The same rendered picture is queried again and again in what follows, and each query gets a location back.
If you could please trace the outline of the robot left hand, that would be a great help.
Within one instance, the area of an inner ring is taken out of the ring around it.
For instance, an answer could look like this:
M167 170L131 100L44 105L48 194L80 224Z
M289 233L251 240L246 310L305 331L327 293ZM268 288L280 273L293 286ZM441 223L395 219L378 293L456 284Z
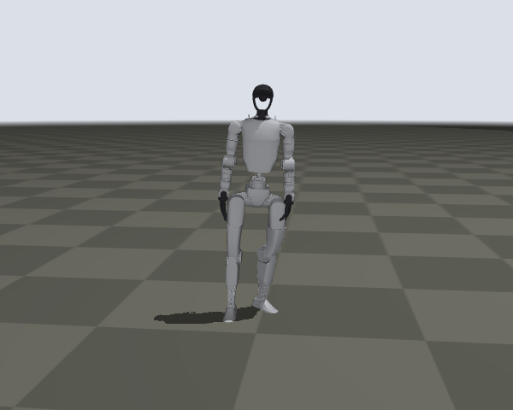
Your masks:
M282 221L283 219L285 219L286 221L286 217L288 217L289 213L291 212L291 208L292 208L292 196L291 195L286 195L286 199L284 201L286 207L285 207L285 213L283 214L283 216L280 218L280 221Z

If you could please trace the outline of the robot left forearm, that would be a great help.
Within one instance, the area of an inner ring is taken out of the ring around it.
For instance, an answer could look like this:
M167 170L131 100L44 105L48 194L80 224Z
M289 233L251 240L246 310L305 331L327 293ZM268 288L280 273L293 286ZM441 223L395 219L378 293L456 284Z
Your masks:
M295 197L295 194L294 194L294 190L295 190L295 182L294 182L294 177L295 177L295 161L294 161L294 159L293 159L293 162L294 162L293 170L283 172L284 192L285 192L284 199L286 199L286 195L291 195L292 196L292 201L294 200L294 197Z

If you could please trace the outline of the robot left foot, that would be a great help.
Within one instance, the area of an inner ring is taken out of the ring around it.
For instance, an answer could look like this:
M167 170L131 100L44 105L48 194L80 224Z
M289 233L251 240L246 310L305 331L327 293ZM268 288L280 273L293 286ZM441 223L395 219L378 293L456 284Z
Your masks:
M261 298L262 299L262 298ZM252 306L261 309L262 311L266 313L278 313L278 310L275 309L268 300L264 300L262 302L259 302L257 300L257 297L254 298L252 302Z

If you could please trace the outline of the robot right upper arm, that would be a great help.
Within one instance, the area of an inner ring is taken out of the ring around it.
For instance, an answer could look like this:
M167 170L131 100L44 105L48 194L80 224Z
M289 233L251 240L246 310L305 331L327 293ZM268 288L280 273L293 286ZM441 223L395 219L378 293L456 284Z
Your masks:
M242 132L243 123L243 120L234 121L228 127L226 143L227 153L225 154L223 161L224 167L235 167L237 164L237 157L235 157L235 153L239 143L238 134Z

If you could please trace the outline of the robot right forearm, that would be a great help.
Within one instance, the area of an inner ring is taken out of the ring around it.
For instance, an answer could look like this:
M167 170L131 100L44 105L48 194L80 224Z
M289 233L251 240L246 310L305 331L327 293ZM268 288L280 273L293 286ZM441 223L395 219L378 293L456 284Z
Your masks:
M233 170L230 167L223 166L224 157L225 156L223 156L222 165L221 165L220 189L218 190L219 197L221 197L222 191L225 191L227 193L227 197L228 197L228 189L230 188L231 177L233 174Z

